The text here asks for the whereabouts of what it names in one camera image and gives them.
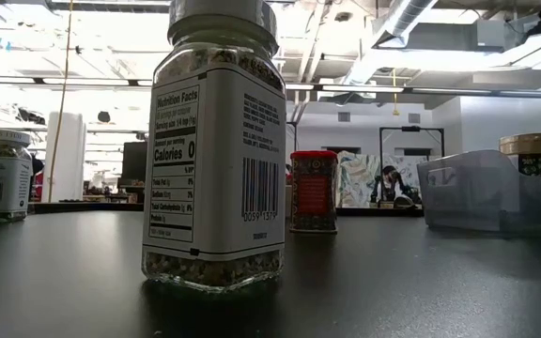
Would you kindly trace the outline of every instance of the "ceiling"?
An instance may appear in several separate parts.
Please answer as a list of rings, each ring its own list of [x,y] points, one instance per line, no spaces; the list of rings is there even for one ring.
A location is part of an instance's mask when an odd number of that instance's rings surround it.
[[[366,52],[363,42],[371,34],[370,23],[385,15],[391,5],[390,0],[333,0],[318,26],[311,27],[317,6],[322,6],[317,0],[270,3],[277,15],[281,47],[273,60],[286,81],[294,83],[339,81],[348,74]],[[0,1],[0,76],[63,77],[69,7],[68,0]],[[420,25],[513,20],[535,14],[540,8],[541,0],[440,0],[424,12]],[[166,41],[167,11],[167,1],[75,0],[69,77],[151,79],[153,70],[170,50]],[[349,19],[337,21],[344,13]],[[421,30],[415,28],[411,34],[416,31]],[[541,87],[541,70],[468,72],[461,71],[465,67],[461,61],[450,62],[457,64],[456,68],[447,71],[439,71],[439,67],[405,67],[406,63],[382,67],[370,81],[378,85]],[[60,99],[59,89],[52,85],[0,84],[0,119],[18,123],[14,116],[18,106],[47,118],[50,112],[59,110]],[[392,94],[378,94],[374,99],[393,100]],[[413,95],[398,98],[400,102],[425,103],[429,108],[440,100]],[[108,111],[120,128],[146,130],[149,89],[71,86],[65,110],[84,114],[89,123],[97,122],[99,111]]]

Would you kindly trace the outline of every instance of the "black countertop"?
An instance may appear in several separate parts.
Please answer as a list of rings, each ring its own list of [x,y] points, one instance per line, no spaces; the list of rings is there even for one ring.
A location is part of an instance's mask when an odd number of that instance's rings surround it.
[[[210,301],[144,283],[142,219],[93,211],[0,226],[0,337],[541,338],[541,239],[341,218],[335,237],[287,235],[274,292]]]

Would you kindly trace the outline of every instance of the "white jar lid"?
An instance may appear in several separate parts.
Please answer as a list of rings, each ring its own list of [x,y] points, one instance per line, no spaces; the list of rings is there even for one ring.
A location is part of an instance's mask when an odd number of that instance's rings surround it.
[[[224,15],[243,19],[264,28],[274,38],[277,19],[264,0],[171,0],[170,25],[195,15]]]
[[[0,130],[0,141],[15,142],[22,146],[30,146],[30,134],[19,131]]]

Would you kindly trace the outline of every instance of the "exposed ductwork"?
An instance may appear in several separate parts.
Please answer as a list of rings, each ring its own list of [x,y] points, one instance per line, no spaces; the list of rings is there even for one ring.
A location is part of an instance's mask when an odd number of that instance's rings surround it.
[[[374,65],[373,48],[395,38],[398,39],[396,46],[405,47],[408,34],[419,22],[421,14],[431,9],[437,2],[438,0],[394,0],[389,12],[372,22],[373,35],[369,41],[370,50],[352,66],[342,84],[366,84],[380,68],[380,65]]]

